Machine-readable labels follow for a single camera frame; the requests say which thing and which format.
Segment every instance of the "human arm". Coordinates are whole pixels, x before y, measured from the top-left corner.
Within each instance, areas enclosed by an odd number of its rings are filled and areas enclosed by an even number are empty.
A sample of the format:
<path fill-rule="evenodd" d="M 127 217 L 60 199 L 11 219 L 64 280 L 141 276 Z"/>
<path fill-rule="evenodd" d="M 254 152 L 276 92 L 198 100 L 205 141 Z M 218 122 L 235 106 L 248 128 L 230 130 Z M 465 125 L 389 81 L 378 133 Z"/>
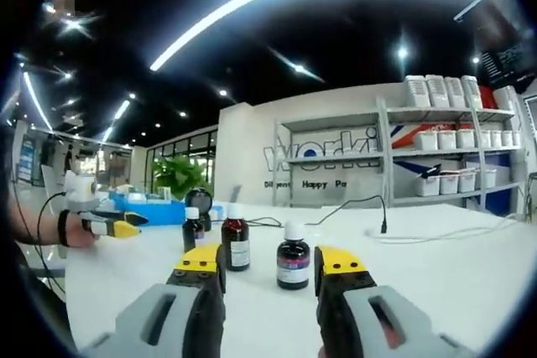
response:
<path fill-rule="evenodd" d="M 13 198 L 8 202 L 9 224 L 13 237 L 16 241 L 29 245 L 58 245 L 58 216 L 43 213 L 39 225 L 39 238 L 37 225 L 39 215 L 26 207 L 19 206 Z M 65 235 L 67 244 L 71 247 L 91 247 L 95 237 L 82 228 L 81 218 L 74 213 L 69 213 L 65 221 Z"/>

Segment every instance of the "white table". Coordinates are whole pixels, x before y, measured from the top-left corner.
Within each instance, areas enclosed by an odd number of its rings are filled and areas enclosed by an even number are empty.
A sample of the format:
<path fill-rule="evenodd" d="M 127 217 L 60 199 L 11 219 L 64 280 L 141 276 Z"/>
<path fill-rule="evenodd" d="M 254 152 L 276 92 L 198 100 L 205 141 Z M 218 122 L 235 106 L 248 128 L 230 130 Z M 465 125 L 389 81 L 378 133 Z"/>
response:
<path fill-rule="evenodd" d="M 281 221 L 318 221 L 330 209 L 245 206 L 248 219 L 271 215 Z M 378 234 L 382 211 L 342 210 L 321 226 L 307 226 L 307 242 L 355 253 L 377 284 L 388 284 L 426 312 L 433 331 L 475 350 L 485 348 L 514 312 L 533 276 L 537 226 L 507 229 L 457 241 L 385 245 Z M 470 226 L 495 227 L 493 215 L 449 205 L 388 210 L 387 236 L 437 236 Z M 220 228 L 210 233 L 219 241 Z M 315 319 L 313 264 L 308 288 L 276 285 L 276 248 L 283 230 L 252 228 L 252 265 L 227 273 L 222 357 L 315 357 L 322 340 Z M 153 227 L 128 240 L 102 237 L 91 251 L 69 250 L 65 271 L 70 327 L 79 348 L 104 331 L 138 295 L 168 278 L 182 254 L 180 228 Z"/>

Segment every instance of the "green plant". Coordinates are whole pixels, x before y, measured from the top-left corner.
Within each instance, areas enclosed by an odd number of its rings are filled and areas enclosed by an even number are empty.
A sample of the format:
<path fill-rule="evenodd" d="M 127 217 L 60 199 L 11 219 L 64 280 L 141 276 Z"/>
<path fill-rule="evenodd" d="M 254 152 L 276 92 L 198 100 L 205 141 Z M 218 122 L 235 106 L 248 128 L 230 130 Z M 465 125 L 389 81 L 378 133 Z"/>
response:
<path fill-rule="evenodd" d="M 212 194 L 211 186 L 205 181 L 204 164 L 192 163 L 186 156 L 161 158 L 153 163 L 155 185 L 166 186 L 171 194 L 182 200 L 193 188 L 202 187 Z"/>

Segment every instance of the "gray gripper housing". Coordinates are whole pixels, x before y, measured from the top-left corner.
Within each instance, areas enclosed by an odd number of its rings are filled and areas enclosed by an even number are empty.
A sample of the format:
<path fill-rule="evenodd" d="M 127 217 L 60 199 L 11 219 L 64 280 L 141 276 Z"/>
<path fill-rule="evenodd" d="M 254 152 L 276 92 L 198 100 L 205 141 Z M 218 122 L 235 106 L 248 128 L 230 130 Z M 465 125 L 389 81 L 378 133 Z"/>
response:
<path fill-rule="evenodd" d="M 196 287 L 155 284 L 116 318 L 116 331 L 105 333 L 81 353 L 95 358 L 182 358 Z"/>
<path fill-rule="evenodd" d="M 472 358 L 471 350 L 446 335 L 432 332 L 429 317 L 388 286 L 354 289 L 343 293 L 352 312 L 362 343 L 364 358 Z M 400 338 L 391 349 L 373 310 L 379 306 Z"/>

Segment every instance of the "dark glass bottle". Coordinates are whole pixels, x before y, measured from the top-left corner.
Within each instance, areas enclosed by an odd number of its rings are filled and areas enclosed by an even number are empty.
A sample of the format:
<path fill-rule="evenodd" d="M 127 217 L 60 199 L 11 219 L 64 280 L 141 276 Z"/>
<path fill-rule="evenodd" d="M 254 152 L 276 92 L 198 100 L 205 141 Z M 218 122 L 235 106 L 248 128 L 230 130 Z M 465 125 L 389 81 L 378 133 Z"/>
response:
<path fill-rule="evenodd" d="M 236 205 L 229 205 L 227 219 L 222 224 L 222 245 L 226 256 L 226 268 L 241 272 L 250 267 L 250 229 Z"/>
<path fill-rule="evenodd" d="M 278 246 L 277 281 L 283 289 L 301 289 L 308 286 L 310 247 L 304 242 L 304 226 L 296 222 L 285 223 L 285 235 Z"/>
<path fill-rule="evenodd" d="M 184 253 L 199 246 L 204 238 L 203 225 L 200 222 L 200 211 L 197 207 L 185 207 L 186 221 L 183 224 Z"/>

